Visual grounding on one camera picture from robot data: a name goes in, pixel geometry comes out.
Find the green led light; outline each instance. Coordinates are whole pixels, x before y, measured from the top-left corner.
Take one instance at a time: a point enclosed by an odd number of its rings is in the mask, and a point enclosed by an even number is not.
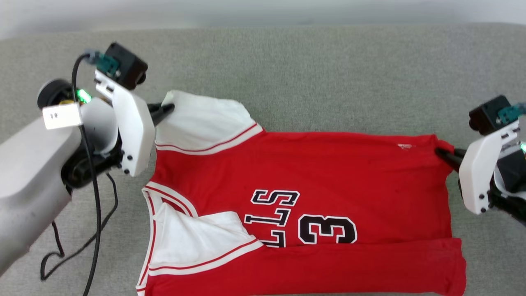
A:
[[[92,100],[92,96],[90,96],[85,90],[77,90],[77,97],[84,104],[87,104]]]

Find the white label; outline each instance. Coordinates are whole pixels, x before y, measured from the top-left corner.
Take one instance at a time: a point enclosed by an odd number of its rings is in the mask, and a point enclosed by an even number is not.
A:
[[[48,130],[82,124],[80,105],[78,103],[44,107],[42,115]]]

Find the red fabric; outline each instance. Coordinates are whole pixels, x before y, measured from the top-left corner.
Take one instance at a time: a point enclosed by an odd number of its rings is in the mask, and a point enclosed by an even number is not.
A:
[[[244,223],[263,241],[284,231],[286,248],[260,248],[197,274],[149,277],[146,295],[253,295],[322,292],[436,292],[462,295],[466,263],[452,239],[445,180],[451,169],[434,135],[262,132],[212,155],[157,151],[153,182],[186,197],[199,215],[224,211],[279,218],[285,226]],[[251,202],[255,190],[298,191],[294,206]],[[303,215],[350,219],[356,242],[317,245],[299,237]]]

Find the white logo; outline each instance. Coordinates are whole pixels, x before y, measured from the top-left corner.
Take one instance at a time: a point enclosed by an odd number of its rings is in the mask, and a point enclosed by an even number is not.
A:
[[[411,144],[398,144],[398,147],[402,148],[402,150],[409,150],[413,147]]]

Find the cable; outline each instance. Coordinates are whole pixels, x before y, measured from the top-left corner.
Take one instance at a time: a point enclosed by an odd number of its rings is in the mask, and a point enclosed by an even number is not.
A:
[[[90,54],[82,54],[77,58],[77,60],[75,61],[75,64],[73,65],[73,71],[71,73],[71,85],[72,85],[73,101],[75,101],[76,103],[78,103],[78,98],[77,98],[78,67],[80,66],[80,63],[82,62],[83,59],[89,58],[89,57],[90,57]],[[80,135],[82,136],[82,142],[84,143],[84,149],[86,150],[86,154],[88,158],[89,170],[92,175],[93,190],[95,193],[95,211],[97,215],[97,232],[95,234],[95,250],[93,252],[92,267],[91,267],[91,270],[89,271],[88,281],[86,282],[86,288],[84,289],[84,294],[83,294],[83,296],[87,296],[92,286],[93,276],[95,275],[95,269],[97,268],[97,259],[98,259],[98,253],[99,253],[99,248],[100,248],[102,214],[100,210],[100,196],[99,196],[98,184],[97,184],[97,173],[95,171],[95,165],[93,164],[93,150],[91,146],[89,145],[88,137],[86,135],[86,129],[84,128],[84,125],[81,125],[79,128],[80,128]]]
[[[112,186],[113,186],[113,196],[115,198],[115,203],[113,205],[113,208],[112,210],[106,215],[106,217],[104,218],[104,220],[102,221],[102,224],[101,224],[101,230],[104,229],[104,227],[106,226],[106,224],[108,223],[109,221],[109,218],[111,218],[111,216],[113,215],[113,213],[115,213],[115,211],[117,210],[117,207],[119,205],[119,198],[117,196],[117,185],[115,185],[115,180],[113,180],[112,176],[109,174],[109,173],[106,173],[106,176],[108,177],[108,179],[112,182]],[[80,249],[78,249],[75,253],[71,254],[70,256],[68,256],[67,258],[61,260],[60,262],[58,262],[47,274],[46,274],[46,263],[47,263],[47,260],[49,259],[49,257],[53,256],[53,255],[57,255],[59,256],[60,258],[63,258],[64,257],[64,250],[62,249],[62,244],[60,243],[60,237],[58,235],[58,228],[57,228],[57,224],[55,223],[55,221],[53,221],[52,223],[52,226],[53,226],[53,230],[55,232],[55,241],[57,242],[57,247],[58,247],[58,250],[59,252],[52,252],[52,253],[49,253],[48,255],[46,255],[43,259],[42,259],[42,263],[40,265],[40,279],[45,281],[47,280],[60,266],[62,266],[62,264],[66,263],[67,261],[69,261],[71,258],[75,257],[76,255],[79,255],[82,251],[84,251],[95,239],[96,239],[96,234],[94,234]]]

